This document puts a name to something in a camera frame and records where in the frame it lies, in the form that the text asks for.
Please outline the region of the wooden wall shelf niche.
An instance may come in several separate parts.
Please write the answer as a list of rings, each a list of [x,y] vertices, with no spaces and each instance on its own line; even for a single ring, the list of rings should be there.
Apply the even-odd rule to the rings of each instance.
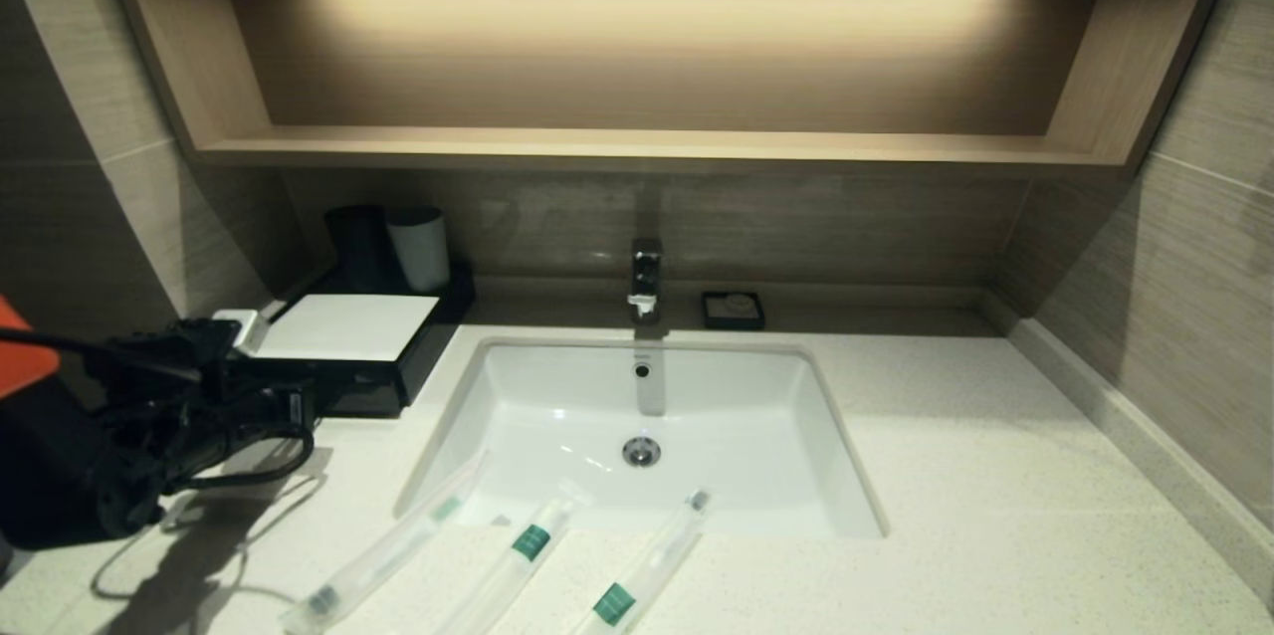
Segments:
[[[124,0],[187,157],[1129,175],[1206,0]]]

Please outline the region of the chrome faucet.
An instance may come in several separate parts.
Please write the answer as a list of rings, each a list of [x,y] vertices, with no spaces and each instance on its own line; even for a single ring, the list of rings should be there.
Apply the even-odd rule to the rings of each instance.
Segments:
[[[632,242],[631,282],[627,303],[633,323],[657,323],[662,305],[662,242],[636,238]]]

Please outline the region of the white cup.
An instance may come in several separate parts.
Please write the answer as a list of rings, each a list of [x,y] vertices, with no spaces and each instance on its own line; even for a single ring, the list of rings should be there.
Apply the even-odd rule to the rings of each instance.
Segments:
[[[387,207],[385,226],[409,289],[436,292],[450,286],[447,233],[441,209]]]

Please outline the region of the green-banded pack, grey-bristled toothbrush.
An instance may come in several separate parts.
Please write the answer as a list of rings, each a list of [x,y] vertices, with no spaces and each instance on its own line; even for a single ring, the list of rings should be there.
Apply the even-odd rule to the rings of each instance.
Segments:
[[[603,590],[569,635],[629,635],[697,543],[713,495],[696,490],[673,509],[640,556]]]

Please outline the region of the green-banded pack, white tube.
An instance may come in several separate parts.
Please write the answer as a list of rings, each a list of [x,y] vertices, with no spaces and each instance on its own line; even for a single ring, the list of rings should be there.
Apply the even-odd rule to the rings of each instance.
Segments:
[[[513,607],[538,567],[559,544],[569,522],[595,504],[595,496],[582,485],[561,479],[550,495],[519,527],[513,541],[493,558],[446,620],[431,635],[490,635],[490,630]]]

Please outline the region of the white sink basin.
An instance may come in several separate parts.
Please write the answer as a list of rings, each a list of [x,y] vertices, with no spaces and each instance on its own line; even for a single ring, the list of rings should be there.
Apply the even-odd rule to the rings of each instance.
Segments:
[[[623,444],[655,439],[634,468]],[[798,349],[487,339],[465,363],[399,500],[484,450],[462,525],[527,522],[561,479],[595,504],[569,524],[655,530],[696,490],[706,533],[880,539],[888,527],[823,377]]]

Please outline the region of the white card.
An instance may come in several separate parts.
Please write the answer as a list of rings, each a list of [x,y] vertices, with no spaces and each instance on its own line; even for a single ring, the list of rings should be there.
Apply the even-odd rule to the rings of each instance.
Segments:
[[[259,360],[396,361],[440,298],[306,295],[270,323]]]

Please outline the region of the clear pack with dark toothbrush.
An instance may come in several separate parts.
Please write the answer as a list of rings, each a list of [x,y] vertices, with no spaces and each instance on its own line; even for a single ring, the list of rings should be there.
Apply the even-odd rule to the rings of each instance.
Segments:
[[[359,557],[339,567],[313,590],[287,609],[279,624],[285,635],[324,635],[345,620],[369,594],[389,581],[471,499],[476,482],[490,465],[490,450],[456,468]]]

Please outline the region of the black soap dish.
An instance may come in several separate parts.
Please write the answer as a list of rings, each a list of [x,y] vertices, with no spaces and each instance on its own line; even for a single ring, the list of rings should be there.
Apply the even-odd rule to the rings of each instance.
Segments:
[[[754,292],[741,292],[741,295],[750,295],[755,298],[755,309],[758,314],[755,318],[733,318],[721,309],[721,300],[726,295],[733,295],[734,292],[705,292],[701,295],[702,312],[705,312],[705,328],[710,330],[729,330],[729,332],[761,332],[767,326],[767,318],[764,318],[764,309],[761,307],[759,295]]]

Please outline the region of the black amenity box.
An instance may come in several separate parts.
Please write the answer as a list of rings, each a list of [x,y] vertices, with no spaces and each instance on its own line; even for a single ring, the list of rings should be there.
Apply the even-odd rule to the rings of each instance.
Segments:
[[[345,288],[341,273],[333,272],[324,277],[324,281],[318,281],[318,284],[310,291],[310,295],[353,295],[353,292]],[[406,292],[403,292],[403,295],[397,296],[440,298],[434,312],[431,314],[431,318],[428,318],[422,329],[417,332],[417,335],[413,337],[413,340],[410,340],[400,357],[396,361],[381,362],[391,363],[397,371],[401,384],[403,413],[423,389],[427,377],[436,363],[438,363],[443,349],[447,348],[457,326],[462,323],[468,309],[474,302],[476,291],[471,268],[464,263],[454,263],[451,265],[451,282],[445,289],[432,292],[432,295],[406,295]],[[290,309],[294,303],[289,303],[287,309]],[[252,357],[242,362],[240,369],[245,374],[270,377],[270,380],[276,381],[302,380],[302,377],[313,377],[318,372],[320,362],[331,361],[284,361]]]

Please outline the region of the black cup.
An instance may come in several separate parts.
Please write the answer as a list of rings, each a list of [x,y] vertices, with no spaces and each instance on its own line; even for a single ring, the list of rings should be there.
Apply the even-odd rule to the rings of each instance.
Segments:
[[[324,213],[324,226],[333,244],[347,286],[355,292],[377,295],[394,286],[392,245],[381,205],[336,207]]]

